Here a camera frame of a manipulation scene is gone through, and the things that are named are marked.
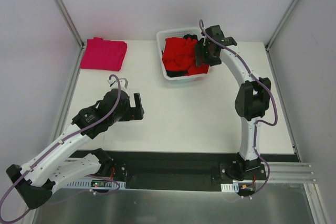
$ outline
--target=white laundry basket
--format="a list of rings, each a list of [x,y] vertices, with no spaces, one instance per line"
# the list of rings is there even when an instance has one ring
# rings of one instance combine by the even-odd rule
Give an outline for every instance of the white laundry basket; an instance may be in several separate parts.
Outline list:
[[[166,45],[166,39],[177,37],[177,38],[183,38],[183,36],[191,34],[191,35],[197,35],[198,39],[201,39],[201,30],[199,27],[188,27],[188,28],[180,28],[180,29],[170,29],[165,31],[160,31],[156,34],[156,41],[158,43],[158,49],[159,49],[159,57],[161,61],[161,67],[163,76],[170,81],[175,82],[186,82],[186,81],[193,81],[197,78],[206,76],[205,73],[201,74],[195,74],[192,76],[180,76],[180,77],[169,77],[167,76],[166,69],[164,68],[164,64],[162,62],[162,51],[164,50],[164,47]]]

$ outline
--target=folded pink cloth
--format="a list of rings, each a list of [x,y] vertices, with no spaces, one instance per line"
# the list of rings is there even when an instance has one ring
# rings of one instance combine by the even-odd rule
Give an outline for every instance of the folded pink cloth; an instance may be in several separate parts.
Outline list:
[[[88,39],[80,68],[119,71],[127,51],[124,41]]]

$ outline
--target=cable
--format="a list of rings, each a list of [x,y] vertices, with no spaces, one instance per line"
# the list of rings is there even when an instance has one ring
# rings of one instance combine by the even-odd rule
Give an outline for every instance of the cable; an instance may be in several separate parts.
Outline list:
[[[121,84],[120,84],[120,80],[119,78],[115,75],[115,74],[111,74],[110,77],[109,77],[109,80],[111,80],[111,78],[114,77],[118,83],[118,95],[117,95],[117,100],[115,101],[115,104],[113,105],[112,109],[105,115],[103,116],[101,119],[99,119],[98,121],[96,121],[95,123],[92,123],[90,124],[89,126],[85,127],[85,128],[82,128],[76,132],[73,132],[71,133],[70,135],[66,136],[65,138],[62,139],[63,142],[65,142],[66,140],[68,140],[69,138],[83,132],[83,131],[86,131],[94,126],[96,126],[97,124],[101,123],[102,121],[104,121],[106,118],[108,118],[113,112],[114,110],[116,109],[119,101],[120,101],[120,97],[121,97]],[[19,220],[21,220],[22,218],[24,218],[30,211],[30,209],[28,209],[27,211],[25,211],[20,217],[16,218],[15,220],[11,220],[11,221],[6,221],[2,218],[1,216],[1,208],[2,208],[2,205],[5,201],[5,199],[7,198],[7,196],[9,195],[9,193],[15,188],[15,186],[21,182],[21,180],[27,176],[27,174],[32,171],[34,169],[34,167],[36,167],[46,156],[48,156],[55,148],[57,148],[59,145],[61,145],[59,142],[57,142],[55,145],[53,145],[45,154],[43,154],[37,161],[35,161],[31,167],[30,167],[30,170],[27,170],[25,171],[21,177],[15,181],[11,186],[10,188],[7,190],[7,192],[4,194],[4,196],[1,198],[0,200],[0,222],[2,224],[13,224]]]
[[[244,65],[246,71],[248,72],[249,76],[250,76],[252,79],[254,79],[260,86],[262,86],[262,87],[266,90],[266,92],[268,93],[268,95],[269,95],[269,97],[270,97],[270,99],[271,99],[271,101],[272,101],[273,110],[274,110],[274,123],[270,123],[270,122],[267,122],[267,121],[264,121],[264,120],[259,119],[259,120],[257,120],[257,121],[255,122],[255,127],[254,127],[253,149],[254,149],[255,153],[257,154],[257,156],[260,158],[260,160],[261,160],[262,162],[264,162],[264,163],[266,164],[266,166],[267,166],[267,177],[266,177],[266,180],[265,180],[265,182],[263,183],[263,185],[262,185],[262,186],[261,186],[261,187],[260,187],[254,194],[253,194],[253,195],[255,195],[255,194],[258,193],[261,189],[264,188],[264,186],[265,186],[265,185],[267,184],[267,182],[268,182],[269,175],[270,175],[270,167],[269,167],[269,164],[266,162],[266,160],[264,160],[264,159],[262,158],[262,156],[261,156],[261,155],[259,154],[259,152],[257,151],[257,127],[258,127],[257,125],[258,125],[258,123],[260,122],[260,123],[265,123],[265,124],[267,124],[267,125],[269,125],[269,126],[275,126],[275,125],[278,123],[278,110],[277,110],[277,106],[276,106],[276,104],[275,104],[275,100],[274,100],[273,94],[271,93],[271,91],[269,90],[269,88],[266,87],[261,81],[259,81],[258,78],[256,78],[256,77],[251,73],[251,70],[250,70],[249,66],[247,65],[247,63],[245,62],[245,60],[244,60],[239,54],[237,54],[235,51],[233,51],[232,49],[230,49],[230,48],[228,48],[228,47],[222,45],[221,43],[217,42],[215,39],[213,39],[212,37],[210,37],[209,34],[207,34],[206,31],[205,31],[205,29],[204,29],[204,23],[203,23],[203,20],[200,19],[200,21],[199,21],[198,24],[199,24],[200,29],[201,29],[202,33],[204,34],[204,36],[206,36],[210,41],[212,41],[212,42],[215,43],[216,45],[222,47],[223,49],[225,49],[225,50],[227,50],[227,51],[229,51],[229,52],[231,52],[235,57],[237,57],[237,58],[241,61],[241,63]]]

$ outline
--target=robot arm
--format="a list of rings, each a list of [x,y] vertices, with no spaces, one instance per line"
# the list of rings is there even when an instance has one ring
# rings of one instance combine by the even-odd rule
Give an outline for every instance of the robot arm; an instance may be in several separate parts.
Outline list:
[[[17,184],[16,189],[29,209],[35,209],[43,205],[53,193],[69,182],[89,174],[106,174],[114,166],[112,159],[102,149],[97,149],[84,158],[61,167],[62,163],[73,152],[93,140],[98,134],[106,131],[117,121],[143,119],[144,111],[141,107],[140,94],[134,94],[136,107],[130,106],[130,97],[127,94],[127,80],[120,79],[120,91],[114,79],[109,79],[108,82],[111,91],[106,93],[103,100],[80,110],[64,132],[32,160],[21,167],[11,165],[7,169],[6,172],[13,183],[22,174],[28,172],[25,178]],[[112,111],[114,106],[113,112],[102,122],[95,125]],[[74,134],[83,129],[86,130],[79,134]]]
[[[234,54],[237,51],[237,42],[232,37],[226,38],[219,25],[204,30],[203,22],[200,21],[200,27],[205,37],[195,47],[196,65],[214,66],[223,62],[239,85],[235,109],[242,120],[242,142],[237,154],[237,162],[227,167],[226,175],[232,179],[243,180],[246,172],[260,167],[257,154],[259,153],[260,119],[269,108],[270,99],[268,92],[254,78],[257,78],[269,90],[271,83],[268,78],[261,78],[251,70],[239,55]],[[229,50],[222,50],[218,44]]]

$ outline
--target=red cloth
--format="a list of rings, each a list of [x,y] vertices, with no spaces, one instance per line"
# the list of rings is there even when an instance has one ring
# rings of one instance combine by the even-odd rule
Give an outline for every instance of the red cloth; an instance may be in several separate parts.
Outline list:
[[[124,41],[88,39],[80,68],[119,71],[127,51]]]
[[[197,40],[190,38],[167,38],[162,61],[166,70],[188,71],[186,76],[208,73],[209,66],[196,66],[195,45]]]

